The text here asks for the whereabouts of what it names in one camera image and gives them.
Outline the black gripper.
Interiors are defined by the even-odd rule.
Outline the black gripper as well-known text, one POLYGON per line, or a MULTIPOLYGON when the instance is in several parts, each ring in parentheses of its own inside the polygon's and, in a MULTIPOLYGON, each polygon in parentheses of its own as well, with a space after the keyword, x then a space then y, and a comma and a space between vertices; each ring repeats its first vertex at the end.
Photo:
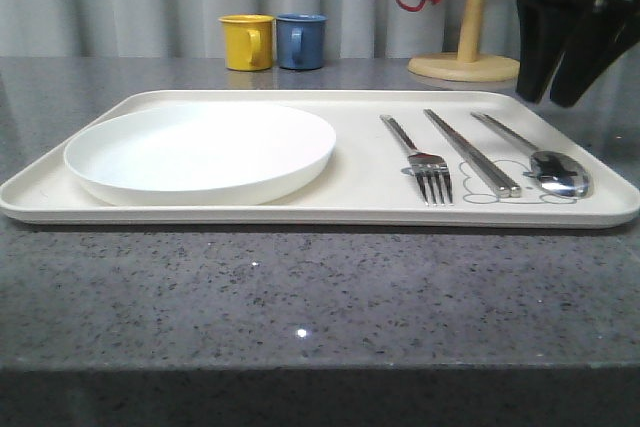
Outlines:
POLYGON ((539 102, 551 87, 552 102, 572 107, 639 42, 639 0, 516 0, 516 4, 520 26, 516 92, 528 102, 539 102))

